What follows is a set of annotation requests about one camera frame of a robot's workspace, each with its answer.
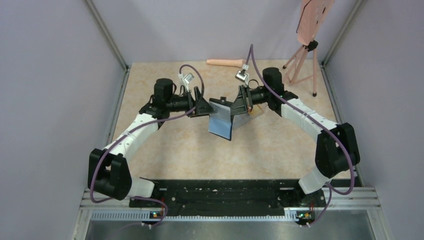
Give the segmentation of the gold credit card stack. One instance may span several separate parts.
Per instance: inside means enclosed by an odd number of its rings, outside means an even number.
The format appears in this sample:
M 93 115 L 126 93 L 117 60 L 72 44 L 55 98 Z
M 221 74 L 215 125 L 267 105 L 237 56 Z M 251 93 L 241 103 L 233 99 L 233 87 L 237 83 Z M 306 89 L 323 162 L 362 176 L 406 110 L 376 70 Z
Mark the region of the gold credit card stack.
M 265 109 L 260 105 L 256 105 L 252 108 L 252 110 L 248 113 L 251 118 L 257 118 L 265 113 Z

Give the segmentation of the clear plastic card box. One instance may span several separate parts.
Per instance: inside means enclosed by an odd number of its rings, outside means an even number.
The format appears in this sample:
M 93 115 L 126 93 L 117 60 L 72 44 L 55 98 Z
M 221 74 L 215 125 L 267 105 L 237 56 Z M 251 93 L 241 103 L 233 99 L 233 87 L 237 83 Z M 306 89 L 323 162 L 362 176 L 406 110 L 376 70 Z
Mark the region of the clear plastic card box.
M 262 108 L 265 109 L 266 111 L 266 104 L 259 104 L 259 105 L 255 105 L 255 106 L 261 106 Z M 255 118 L 252 118 L 248 115 L 249 112 L 247 113 L 243 113 L 243 114 L 238 114 L 235 115 L 233 118 L 233 123 L 232 123 L 232 129 L 236 130 L 244 125 L 246 125 L 248 122 L 254 120 Z

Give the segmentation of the black card holder wallet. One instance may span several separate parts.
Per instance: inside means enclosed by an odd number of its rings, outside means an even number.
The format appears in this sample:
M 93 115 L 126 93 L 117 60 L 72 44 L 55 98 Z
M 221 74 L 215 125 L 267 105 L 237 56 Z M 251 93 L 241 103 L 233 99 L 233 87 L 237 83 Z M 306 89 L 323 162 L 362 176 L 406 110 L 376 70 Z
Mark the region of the black card holder wallet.
M 210 98 L 209 105 L 214 112 L 209 114 L 208 132 L 218 137 L 232 140 L 233 117 L 231 116 L 231 101 L 226 97 Z

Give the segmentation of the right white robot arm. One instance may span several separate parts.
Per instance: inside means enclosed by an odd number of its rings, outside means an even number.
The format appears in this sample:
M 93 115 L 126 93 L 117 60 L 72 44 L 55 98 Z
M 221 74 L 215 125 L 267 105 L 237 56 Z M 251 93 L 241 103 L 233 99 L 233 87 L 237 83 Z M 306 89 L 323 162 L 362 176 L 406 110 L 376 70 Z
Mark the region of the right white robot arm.
M 360 162 L 359 148 L 354 127 L 331 121 L 305 105 L 297 95 L 285 90 L 282 74 L 276 67 L 265 68 L 259 78 L 262 86 L 250 88 L 250 77 L 245 69 L 239 70 L 235 78 L 243 84 L 238 96 L 231 105 L 231 114 L 238 115 L 250 111 L 254 105 L 266 103 L 268 108 L 279 116 L 292 121 L 307 133 L 316 143 L 315 166 L 303 176 L 299 189 L 293 192 L 293 200 L 299 206 L 307 206 L 314 198 L 314 192 L 327 185 L 340 195 L 348 195 L 355 185 L 354 166 Z M 348 171 L 350 184 L 346 191 L 331 185 L 333 177 Z

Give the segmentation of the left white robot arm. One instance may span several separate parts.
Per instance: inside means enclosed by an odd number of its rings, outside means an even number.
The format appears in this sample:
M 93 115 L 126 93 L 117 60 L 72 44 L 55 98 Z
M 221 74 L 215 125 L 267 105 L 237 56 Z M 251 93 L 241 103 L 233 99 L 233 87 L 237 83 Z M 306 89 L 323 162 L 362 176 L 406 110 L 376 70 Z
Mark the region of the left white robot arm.
M 131 175 L 130 160 L 150 135 L 164 122 L 172 120 L 171 113 L 202 117 L 215 112 L 198 87 L 194 88 L 194 94 L 188 91 L 177 95 L 175 90 L 171 79 L 157 79 L 149 102 L 140 109 L 131 125 L 109 145 L 90 153 L 87 186 L 92 202 L 97 203 L 94 193 L 115 200 L 141 197 L 149 207 L 160 202 L 161 194 L 155 190 L 153 181 Z

